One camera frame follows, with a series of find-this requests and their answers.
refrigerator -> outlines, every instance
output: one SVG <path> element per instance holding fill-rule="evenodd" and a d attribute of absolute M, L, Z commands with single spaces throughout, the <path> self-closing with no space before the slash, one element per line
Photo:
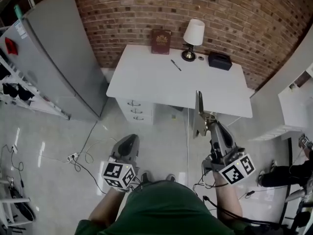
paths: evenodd
<path fill-rule="evenodd" d="M 5 38 L 18 55 L 8 54 Z M 0 37 L 0 48 L 27 81 L 70 118 L 96 120 L 108 83 L 94 56 L 75 0 L 44 0 Z"/>

lamp base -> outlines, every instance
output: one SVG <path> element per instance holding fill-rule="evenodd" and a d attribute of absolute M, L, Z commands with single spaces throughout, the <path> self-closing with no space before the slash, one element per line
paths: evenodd
<path fill-rule="evenodd" d="M 181 53 L 181 57 L 183 60 L 187 62 L 193 62 L 196 59 L 196 55 L 194 52 L 190 50 L 185 50 Z"/>

black box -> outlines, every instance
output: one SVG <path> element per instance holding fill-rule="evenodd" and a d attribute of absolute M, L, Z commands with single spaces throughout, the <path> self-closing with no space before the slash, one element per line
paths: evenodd
<path fill-rule="evenodd" d="M 211 67 L 219 68 L 225 71 L 229 71 L 230 67 L 233 65 L 230 57 L 225 54 L 210 52 L 207 58 Z"/>

red book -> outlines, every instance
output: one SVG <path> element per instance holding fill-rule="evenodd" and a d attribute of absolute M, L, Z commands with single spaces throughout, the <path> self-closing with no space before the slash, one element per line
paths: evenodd
<path fill-rule="evenodd" d="M 171 31 L 164 29 L 153 29 L 152 30 L 152 47 L 151 52 L 153 54 L 170 54 L 171 44 Z"/>

white lamp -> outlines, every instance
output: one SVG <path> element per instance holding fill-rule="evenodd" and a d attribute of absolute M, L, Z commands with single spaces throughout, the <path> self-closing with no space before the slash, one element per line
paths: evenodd
<path fill-rule="evenodd" d="M 188 46 L 188 50 L 182 52 L 181 57 L 183 60 L 192 62 L 196 59 L 194 53 L 194 46 L 202 45 L 204 35 L 204 22 L 198 19 L 191 19 L 184 34 L 185 44 Z"/>

